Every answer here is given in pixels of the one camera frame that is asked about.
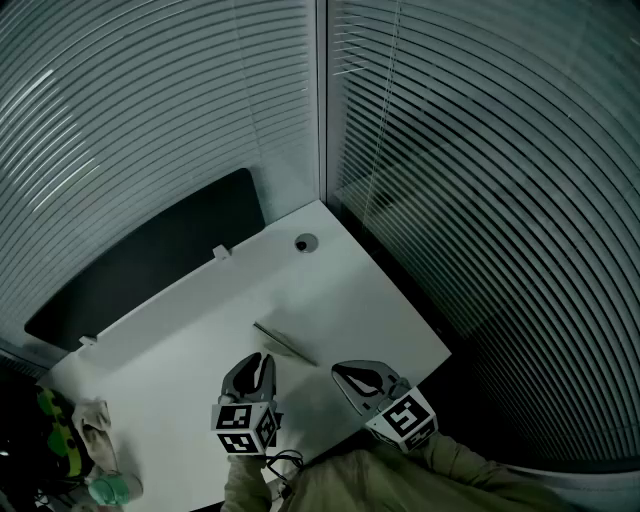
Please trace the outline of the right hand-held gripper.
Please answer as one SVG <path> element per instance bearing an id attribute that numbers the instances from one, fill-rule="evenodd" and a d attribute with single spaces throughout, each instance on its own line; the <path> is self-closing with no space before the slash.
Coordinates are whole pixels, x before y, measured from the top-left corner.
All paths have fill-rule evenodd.
<path id="1" fill-rule="evenodd" d="M 349 360 L 334 364 L 331 373 L 354 409 L 364 412 L 364 428 L 401 453 L 423 445 L 438 430 L 436 413 L 419 389 L 385 363 Z"/>

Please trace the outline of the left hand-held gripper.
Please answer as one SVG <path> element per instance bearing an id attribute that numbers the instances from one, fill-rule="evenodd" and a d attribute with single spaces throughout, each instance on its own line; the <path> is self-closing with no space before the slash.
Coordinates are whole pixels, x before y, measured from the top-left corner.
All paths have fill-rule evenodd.
<path id="1" fill-rule="evenodd" d="M 276 364 L 271 355 L 262 358 L 255 352 L 226 374 L 218 403 L 212 406 L 211 430 L 227 454 L 265 455 L 275 445 L 280 426 L 275 396 Z"/>

